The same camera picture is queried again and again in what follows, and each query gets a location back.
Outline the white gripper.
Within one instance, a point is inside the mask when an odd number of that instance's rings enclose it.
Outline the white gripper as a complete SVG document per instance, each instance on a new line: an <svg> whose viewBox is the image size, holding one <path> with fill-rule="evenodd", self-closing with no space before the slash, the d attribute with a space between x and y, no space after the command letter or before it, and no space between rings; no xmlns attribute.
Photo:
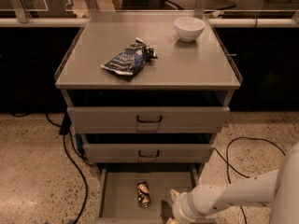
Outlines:
<svg viewBox="0 0 299 224"><path fill-rule="evenodd" d="M179 193L170 189L173 218L169 218L166 224L191 224L199 217L192 200L192 195L187 192Z"/></svg>

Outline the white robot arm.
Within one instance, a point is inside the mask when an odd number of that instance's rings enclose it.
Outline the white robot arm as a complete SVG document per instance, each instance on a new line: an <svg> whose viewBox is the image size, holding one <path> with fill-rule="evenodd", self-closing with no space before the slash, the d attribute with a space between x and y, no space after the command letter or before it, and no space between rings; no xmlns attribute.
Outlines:
<svg viewBox="0 0 299 224"><path fill-rule="evenodd" d="M232 206L271 206L269 224L299 224L299 144L277 170L229 185L198 185L190 192L170 193L173 218L167 224L193 224Z"/></svg>

